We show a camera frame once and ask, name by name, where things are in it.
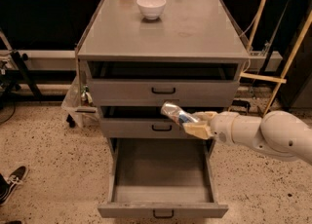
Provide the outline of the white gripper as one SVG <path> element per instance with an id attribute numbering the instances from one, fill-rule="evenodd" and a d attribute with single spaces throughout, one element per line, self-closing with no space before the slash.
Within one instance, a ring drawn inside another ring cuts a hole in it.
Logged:
<path id="1" fill-rule="evenodd" d="M 183 128 L 186 133 L 204 140 L 214 137 L 215 141 L 227 145 L 234 144 L 232 126 L 239 116 L 238 113 L 226 111 L 217 114 L 215 111 L 201 111 L 195 112 L 194 116 L 201 121 L 211 122 L 211 127 L 207 122 L 184 123 Z"/>

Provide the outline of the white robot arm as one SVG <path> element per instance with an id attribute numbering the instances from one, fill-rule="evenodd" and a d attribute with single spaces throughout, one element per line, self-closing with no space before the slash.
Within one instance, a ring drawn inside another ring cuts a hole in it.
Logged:
<path id="1" fill-rule="evenodd" d="M 281 161 L 300 159 L 312 164 L 312 129 L 291 113 L 272 111 L 263 118 L 236 112 L 199 112 L 195 123 L 184 123 L 186 133 L 228 145 L 244 145 Z"/>

